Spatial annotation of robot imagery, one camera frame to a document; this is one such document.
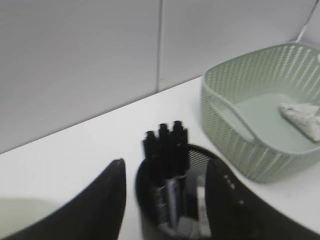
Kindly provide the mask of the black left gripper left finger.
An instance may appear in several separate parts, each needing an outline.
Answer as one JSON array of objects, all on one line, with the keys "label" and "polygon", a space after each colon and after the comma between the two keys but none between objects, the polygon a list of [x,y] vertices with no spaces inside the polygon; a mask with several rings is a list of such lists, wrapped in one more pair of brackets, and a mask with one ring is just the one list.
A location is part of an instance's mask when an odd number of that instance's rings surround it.
[{"label": "black left gripper left finger", "polygon": [[126,164],[115,159],[72,200],[6,239],[117,240],[126,200]]}]

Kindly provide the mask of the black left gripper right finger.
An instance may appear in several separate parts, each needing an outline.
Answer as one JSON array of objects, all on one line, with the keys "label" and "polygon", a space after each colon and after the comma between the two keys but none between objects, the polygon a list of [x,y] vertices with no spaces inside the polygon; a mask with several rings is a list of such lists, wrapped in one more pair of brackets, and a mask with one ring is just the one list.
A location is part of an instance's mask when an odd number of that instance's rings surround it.
[{"label": "black left gripper right finger", "polygon": [[210,160],[205,203],[214,240],[318,240],[248,189],[221,160]]}]

